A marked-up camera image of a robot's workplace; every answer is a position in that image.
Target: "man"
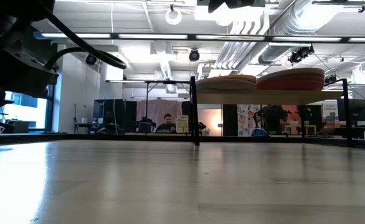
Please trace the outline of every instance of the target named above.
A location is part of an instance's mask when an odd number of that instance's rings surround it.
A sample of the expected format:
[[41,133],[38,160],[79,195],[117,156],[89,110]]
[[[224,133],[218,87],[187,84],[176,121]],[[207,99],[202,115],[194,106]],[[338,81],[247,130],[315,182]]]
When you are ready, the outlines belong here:
[[158,128],[156,128],[156,132],[169,132],[169,133],[175,133],[176,132],[176,124],[173,124],[171,122],[172,116],[170,114],[165,114],[163,116],[164,123],[159,125]]

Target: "stacked disc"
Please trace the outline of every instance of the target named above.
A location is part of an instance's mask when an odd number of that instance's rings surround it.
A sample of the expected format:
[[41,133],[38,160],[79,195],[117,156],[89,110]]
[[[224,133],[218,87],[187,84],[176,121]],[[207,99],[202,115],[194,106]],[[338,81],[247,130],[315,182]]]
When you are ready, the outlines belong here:
[[322,90],[325,72],[319,68],[295,68],[268,74],[257,80],[256,90]]
[[211,90],[254,90],[256,77],[251,75],[228,75],[206,78],[196,82],[196,88]]

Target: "wooden floor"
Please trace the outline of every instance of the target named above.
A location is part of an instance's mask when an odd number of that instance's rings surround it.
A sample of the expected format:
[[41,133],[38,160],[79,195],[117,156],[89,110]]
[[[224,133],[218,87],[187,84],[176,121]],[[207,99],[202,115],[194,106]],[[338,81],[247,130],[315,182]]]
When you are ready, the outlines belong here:
[[365,224],[365,150],[131,141],[2,146],[0,223]]

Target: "computer monitor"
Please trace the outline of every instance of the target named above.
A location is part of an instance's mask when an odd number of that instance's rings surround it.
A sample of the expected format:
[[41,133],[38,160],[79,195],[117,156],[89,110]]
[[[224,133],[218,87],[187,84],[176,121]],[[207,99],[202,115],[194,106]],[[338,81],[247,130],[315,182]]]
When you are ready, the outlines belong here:
[[[349,109],[351,121],[365,121],[365,100],[350,99]],[[346,112],[344,110],[344,100],[338,99],[339,121],[346,121]]]

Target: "dark shirt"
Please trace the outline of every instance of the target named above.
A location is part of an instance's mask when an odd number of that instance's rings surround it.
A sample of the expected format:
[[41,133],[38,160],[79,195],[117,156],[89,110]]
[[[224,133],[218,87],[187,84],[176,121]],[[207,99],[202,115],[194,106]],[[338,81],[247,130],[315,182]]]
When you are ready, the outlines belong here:
[[171,128],[176,128],[176,124],[161,124],[158,126],[158,128],[156,128],[156,132],[160,131],[160,130],[168,130],[170,131],[171,133],[175,133],[176,130],[174,131],[171,131]]

